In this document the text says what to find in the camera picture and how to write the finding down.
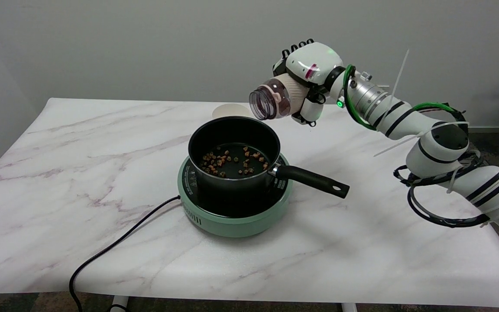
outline mint green cooktop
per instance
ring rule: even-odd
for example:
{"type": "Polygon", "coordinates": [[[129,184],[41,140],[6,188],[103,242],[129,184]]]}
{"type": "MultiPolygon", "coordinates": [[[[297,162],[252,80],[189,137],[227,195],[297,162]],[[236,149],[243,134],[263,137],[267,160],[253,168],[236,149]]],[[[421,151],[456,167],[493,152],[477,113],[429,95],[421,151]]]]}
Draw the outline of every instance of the mint green cooktop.
{"type": "MultiPolygon", "coordinates": [[[[288,164],[283,155],[280,155],[279,162],[288,164]]],[[[178,172],[178,191],[188,219],[201,229],[223,237],[247,237],[269,229],[285,214],[288,207],[288,197],[292,192],[293,182],[291,180],[275,179],[275,189],[271,201],[263,207],[261,213],[230,218],[210,212],[220,211],[220,209],[214,209],[217,207],[213,207],[213,203],[199,202],[198,182],[192,166],[187,157],[178,172]]]]}

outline floor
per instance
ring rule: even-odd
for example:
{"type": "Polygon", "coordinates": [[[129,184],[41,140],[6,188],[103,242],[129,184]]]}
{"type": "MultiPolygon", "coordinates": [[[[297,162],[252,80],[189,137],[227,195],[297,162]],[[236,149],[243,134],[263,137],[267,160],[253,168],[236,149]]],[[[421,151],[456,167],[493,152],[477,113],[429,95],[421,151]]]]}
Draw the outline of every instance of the floor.
{"type": "MultiPolygon", "coordinates": [[[[483,156],[499,166],[499,133],[471,134],[471,142],[483,156]]],[[[104,312],[111,305],[111,296],[79,294],[85,312],[104,312]]],[[[291,302],[222,302],[210,300],[170,300],[130,298],[133,312],[338,312],[336,304],[291,302]]],[[[359,312],[499,312],[494,308],[358,304],[359,312]]],[[[75,312],[76,306],[67,292],[40,294],[0,294],[0,312],[75,312]]]]}

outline pan handle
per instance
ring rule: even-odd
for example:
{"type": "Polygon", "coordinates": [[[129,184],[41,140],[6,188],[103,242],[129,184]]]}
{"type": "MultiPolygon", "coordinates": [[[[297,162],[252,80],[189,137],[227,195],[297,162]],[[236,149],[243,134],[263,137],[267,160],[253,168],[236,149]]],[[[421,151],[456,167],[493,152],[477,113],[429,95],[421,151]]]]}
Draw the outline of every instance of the pan handle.
{"type": "Polygon", "coordinates": [[[349,185],[296,166],[275,164],[270,173],[278,179],[294,180],[340,198],[346,198],[350,189],[349,185]]]}

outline saucepan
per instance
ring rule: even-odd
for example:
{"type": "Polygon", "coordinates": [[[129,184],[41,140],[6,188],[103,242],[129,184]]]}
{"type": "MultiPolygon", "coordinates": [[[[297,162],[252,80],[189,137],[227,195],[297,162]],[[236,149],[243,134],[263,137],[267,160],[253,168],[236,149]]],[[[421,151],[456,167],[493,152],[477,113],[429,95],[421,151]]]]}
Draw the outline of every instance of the saucepan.
{"type": "Polygon", "coordinates": [[[345,198],[349,186],[297,166],[278,163],[279,137],[267,124],[229,116],[202,125],[188,143],[198,187],[206,193],[238,200],[263,195],[275,179],[291,179],[345,198]]]}

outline white marble surface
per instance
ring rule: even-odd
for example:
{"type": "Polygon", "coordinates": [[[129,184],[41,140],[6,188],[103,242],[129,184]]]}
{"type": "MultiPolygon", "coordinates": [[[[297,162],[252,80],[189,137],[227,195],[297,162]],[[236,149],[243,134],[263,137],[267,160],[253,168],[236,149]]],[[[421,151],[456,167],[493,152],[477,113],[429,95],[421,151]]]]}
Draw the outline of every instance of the white marble surface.
{"type": "MultiPolygon", "coordinates": [[[[0,293],[67,289],[72,272],[174,197],[190,134],[220,103],[50,99],[0,159],[0,293]]],[[[351,185],[345,200],[295,184],[260,235],[203,233],[178,202],[77,278],[82,292],[165,298],[499,306],[491,227],[427,223],[392,171],[394,144],[327,107],[317,127],[268,122],[291,164],[351,185]]],[[[477,211],[437,186],[418,197],[449,217],[477,211]]]]}

